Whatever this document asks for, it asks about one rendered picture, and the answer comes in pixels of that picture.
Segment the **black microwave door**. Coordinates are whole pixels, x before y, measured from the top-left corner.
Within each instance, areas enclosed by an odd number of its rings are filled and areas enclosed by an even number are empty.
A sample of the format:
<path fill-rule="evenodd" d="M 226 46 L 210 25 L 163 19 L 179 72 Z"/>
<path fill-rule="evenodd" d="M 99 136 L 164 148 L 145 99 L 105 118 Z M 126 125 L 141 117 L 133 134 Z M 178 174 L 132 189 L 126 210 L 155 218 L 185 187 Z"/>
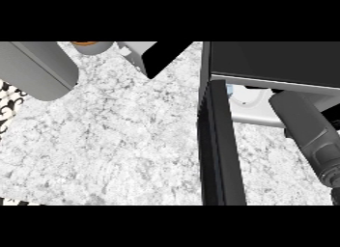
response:
<path fill-rule="evenodd" d="M 206 86 L 197 113 L 197 139 L 203 204 L 245 206 L 225 80 L 213 80 Z"/>

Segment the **white microwave turntable plate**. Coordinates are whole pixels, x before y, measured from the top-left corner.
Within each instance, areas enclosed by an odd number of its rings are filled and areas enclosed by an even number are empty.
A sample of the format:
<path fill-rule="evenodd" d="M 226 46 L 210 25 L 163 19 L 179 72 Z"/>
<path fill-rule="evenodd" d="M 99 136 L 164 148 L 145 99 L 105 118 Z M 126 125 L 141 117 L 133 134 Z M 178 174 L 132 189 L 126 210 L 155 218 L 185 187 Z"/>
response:
<path fill-rule="evenodd" d="M 248 89 L 243 85 L 228 85 L 228 95 L 232 111 L 238 115 L 271 115 L 274 110 L 269 99 L 271 89 Z"/>

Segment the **black microwave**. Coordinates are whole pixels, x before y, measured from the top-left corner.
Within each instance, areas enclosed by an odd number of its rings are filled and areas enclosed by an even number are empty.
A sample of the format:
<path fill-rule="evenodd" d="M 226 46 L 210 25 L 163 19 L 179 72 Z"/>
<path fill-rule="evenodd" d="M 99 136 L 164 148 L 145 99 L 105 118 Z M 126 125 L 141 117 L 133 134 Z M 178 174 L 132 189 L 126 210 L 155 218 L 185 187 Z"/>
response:
<path fill-rule="evenodd" d="M 340 41 L 209 41 L 203 44 L 200 84 L 302 93 L 340 128 Z M 281 127 L 271 115 L 238 115 L 234 121 Z"/>

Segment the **grey and black appliance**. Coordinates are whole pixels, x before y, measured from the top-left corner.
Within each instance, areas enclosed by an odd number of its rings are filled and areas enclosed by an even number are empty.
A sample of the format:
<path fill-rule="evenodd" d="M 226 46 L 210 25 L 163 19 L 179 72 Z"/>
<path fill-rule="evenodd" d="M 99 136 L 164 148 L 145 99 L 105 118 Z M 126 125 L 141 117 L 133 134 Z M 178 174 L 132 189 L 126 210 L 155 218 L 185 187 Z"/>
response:
<path fill-rule="evenodd" d="M 120 41 L 119 53 L 152 79 L 191 46 L 191 41 Z"/>

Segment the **grey cup with orange top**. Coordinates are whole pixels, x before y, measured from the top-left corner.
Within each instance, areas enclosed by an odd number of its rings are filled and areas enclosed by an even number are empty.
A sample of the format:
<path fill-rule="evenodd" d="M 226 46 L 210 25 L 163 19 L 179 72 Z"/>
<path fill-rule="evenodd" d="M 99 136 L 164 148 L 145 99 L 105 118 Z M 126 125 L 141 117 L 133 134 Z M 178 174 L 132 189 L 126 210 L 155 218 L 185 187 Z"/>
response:
<path fill-rule="evenodd" d="M 74 41 L 73 46 L 83 55 L 99 55 L 113 46 L 111 41 Z"/>

